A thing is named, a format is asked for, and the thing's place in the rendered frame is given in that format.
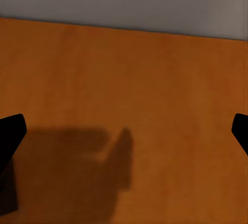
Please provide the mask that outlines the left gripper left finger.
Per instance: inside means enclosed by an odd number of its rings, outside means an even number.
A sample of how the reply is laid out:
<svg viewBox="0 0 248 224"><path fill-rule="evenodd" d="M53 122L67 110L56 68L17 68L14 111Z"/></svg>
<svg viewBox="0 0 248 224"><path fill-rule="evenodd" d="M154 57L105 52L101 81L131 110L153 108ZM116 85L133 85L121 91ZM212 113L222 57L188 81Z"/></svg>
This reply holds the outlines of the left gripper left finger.
<svg viewBox="0 0 248 224"><path fill-rule="evenodd" d="M0 119L0 176L27 133L22 114Z"/></svg>

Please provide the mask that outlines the mousetrap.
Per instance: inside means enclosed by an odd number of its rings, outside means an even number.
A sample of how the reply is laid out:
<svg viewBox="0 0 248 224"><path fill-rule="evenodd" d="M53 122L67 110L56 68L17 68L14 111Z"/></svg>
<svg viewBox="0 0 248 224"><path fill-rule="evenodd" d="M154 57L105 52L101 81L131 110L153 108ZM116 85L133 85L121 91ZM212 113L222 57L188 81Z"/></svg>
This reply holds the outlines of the mousetrap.
<svg viewBox="0 0 248 224"><path fill-rule="evenodd" d="M14 179L13 160L11 158L0 176L0 216L17 210L17 193Z"/></svg>

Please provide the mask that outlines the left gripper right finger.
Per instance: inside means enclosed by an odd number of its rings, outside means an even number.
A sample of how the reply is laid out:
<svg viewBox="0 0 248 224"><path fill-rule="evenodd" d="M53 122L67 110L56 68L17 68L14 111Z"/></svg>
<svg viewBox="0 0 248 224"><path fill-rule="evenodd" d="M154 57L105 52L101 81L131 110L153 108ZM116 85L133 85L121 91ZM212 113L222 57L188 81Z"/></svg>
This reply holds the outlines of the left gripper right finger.
<svg viewBox="0 0 248 224"><path fill-rule="evenodd" d="M248 155L248 116L236 114L231 131Z"/></svg>

